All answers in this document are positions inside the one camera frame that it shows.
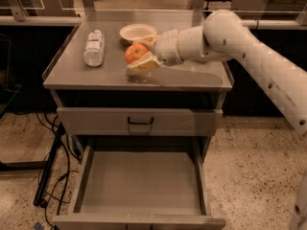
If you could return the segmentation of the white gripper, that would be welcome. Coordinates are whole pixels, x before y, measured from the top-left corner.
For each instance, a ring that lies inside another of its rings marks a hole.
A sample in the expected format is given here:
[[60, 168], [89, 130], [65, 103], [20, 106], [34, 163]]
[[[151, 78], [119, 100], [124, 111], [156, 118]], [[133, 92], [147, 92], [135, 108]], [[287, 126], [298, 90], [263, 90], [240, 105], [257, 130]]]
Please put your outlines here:
[[186, 60], [205, 61], [206, 41], [202, 26], [141, 37], [133, 43], [142, 44], [155, 53], [148, 52], [129, 64], [128, 68], [134, 72], [155, 70], [160, 67], [160, 61], [167, 66], [178, 65]]

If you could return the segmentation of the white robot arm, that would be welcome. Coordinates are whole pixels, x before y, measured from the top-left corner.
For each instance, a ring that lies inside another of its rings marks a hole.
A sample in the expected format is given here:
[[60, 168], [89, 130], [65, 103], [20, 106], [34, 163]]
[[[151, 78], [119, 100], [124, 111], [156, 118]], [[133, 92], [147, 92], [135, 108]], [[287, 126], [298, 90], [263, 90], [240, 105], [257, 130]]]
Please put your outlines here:
[[307, 72], [257, 39], [233, 11], [213, 11], [198, 27], [138, 36], [131, 42], [149, 48], [128, 64], [134, 72], [187, 60], [237, 60], [299, 134], [307, 135]]

